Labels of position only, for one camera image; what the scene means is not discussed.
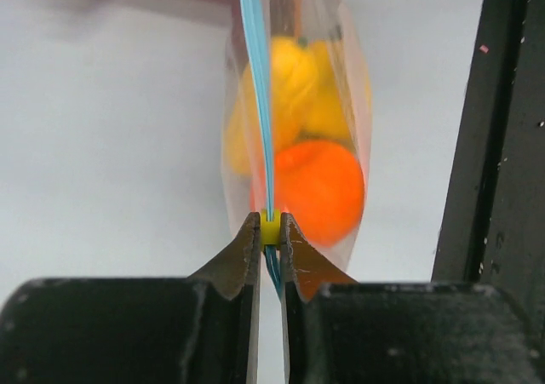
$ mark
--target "orange ball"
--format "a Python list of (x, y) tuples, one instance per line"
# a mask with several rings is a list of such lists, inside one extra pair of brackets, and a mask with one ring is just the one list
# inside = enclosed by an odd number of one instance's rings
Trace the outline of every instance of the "orange ball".
[[(274, 162), (274, 206), (291, 213), (311, 243), (330, 248), (359, 224), (364, 176), (346, 148), (307, 140), (278, 152)], [(253, 189), (250, 205), (257, 210)]]

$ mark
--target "yellow fruit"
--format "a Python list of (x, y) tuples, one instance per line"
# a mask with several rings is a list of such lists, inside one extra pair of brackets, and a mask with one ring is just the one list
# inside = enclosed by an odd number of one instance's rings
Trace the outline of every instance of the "yellow fruit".
[[(350, 129), (348, 128), (347, 118), (343, 111), (341, 95), (350, 96), (347, 90), (340, 91), (341, 88), (348, 89), (347, 82), (339, 84), (337, 78), (346, 78), (344, 69), (344, 53), (342, 41), (328, 42), (318, 40), (310, 45), (310, 49), (316, 59), (318, 72), (320, 74), (320, 90), (307, 114), (303, 129), (312, 136), (325, 137), (334, 140), (351, 140)], [(335, 67), (341, 68), (334, 71), (334, 63), (331, 59), (337, 58)], [(367, 70), (364, 72), (364, 92), (367, 106), (371, 108), (371, 87)], [(352, 99), (346, 99), (346, 105), (350, 107)]]
[(335, 140), (351, 140), (341, 98), (335, 86), (320, 91), (310, 108), (303, 130), (309, 135)]
[[(271, 40), (271, 131), (274, 151), (290, 146), (301, 132), (305, 114), (318, 93), (318, 68), (308, 49), (289, 37)], [(250, 159), (263, 159), (261, 131), (250, 66), (239, 82), (238, 96), (224, 135), (231, 169), (250, 173)]]
[(312, 42), (309, 48), (316, 59), (320, 83), (332, 83), (335, 79), (335, 71), (333, 70), (333, 63), (331, 62), (330, 49), (333, 55), (337, 54), (337, 51), (341, 48), (340, 43), (320, 39)]

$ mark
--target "clear plastic bag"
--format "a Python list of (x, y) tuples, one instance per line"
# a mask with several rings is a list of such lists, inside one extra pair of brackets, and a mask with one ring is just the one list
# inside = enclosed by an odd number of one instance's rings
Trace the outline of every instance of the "clear plastic bag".
[[(341, 0), (261, 0), (270, 62), (274, 205), (346, 270), (369, 178), (371, 93)], [(233, 234), (266, 205), (264, 150), (240, 0), (227, 39), (222, 174)]]

